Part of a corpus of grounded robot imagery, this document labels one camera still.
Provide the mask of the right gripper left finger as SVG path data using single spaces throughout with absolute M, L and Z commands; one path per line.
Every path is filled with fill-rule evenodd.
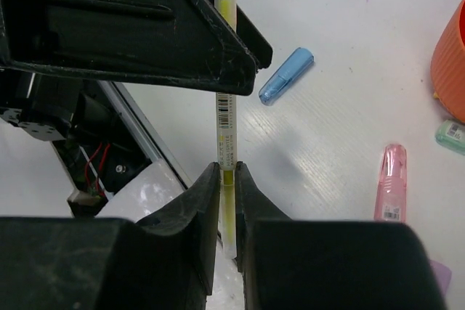
M 154 213 L 1 219 L 3 309 L 204 309 L 211 295 L 219 165 Z

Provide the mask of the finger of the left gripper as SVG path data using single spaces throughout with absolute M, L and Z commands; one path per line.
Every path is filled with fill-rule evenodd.
M 209 0 L 1 0 L 1 66 L 243 96 L 258 71 Z
M 237 6 L 236 31 L 240 39 L 255 56 L 257 67 L 259 69 L 268 68 L 272 62 L 272 46 L 239 6 Z

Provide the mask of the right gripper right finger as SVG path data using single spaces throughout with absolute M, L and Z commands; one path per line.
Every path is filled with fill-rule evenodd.
M 238 270 L 247 309 L 444 309 L 405 224 L 293 220 L 235 169 Z

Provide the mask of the pink translucent correction tape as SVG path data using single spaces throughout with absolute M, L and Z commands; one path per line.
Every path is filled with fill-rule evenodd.
M 400 144 L 388 144 L 381 161 L 374 219 L 405 223 L 406 201 L 407 153 Z

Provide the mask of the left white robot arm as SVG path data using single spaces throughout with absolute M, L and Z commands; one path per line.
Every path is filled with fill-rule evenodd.
M 87 81 L 249 95 L 272 47 L 214 0 L 1 0 L 1 117 L 44 141 L 122 143 Z

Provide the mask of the yellow thin highlighter pen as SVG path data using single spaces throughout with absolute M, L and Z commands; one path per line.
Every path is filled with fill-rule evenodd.
M 232 29 L 237 25 L 236 0 L 215 0 L 215 8 Z M 220 225 L 224 255 L 237 257 L 235 223 L 235 165 L 237 163 L 236 97 L 216 94 L 217 160 L 220 165 Z

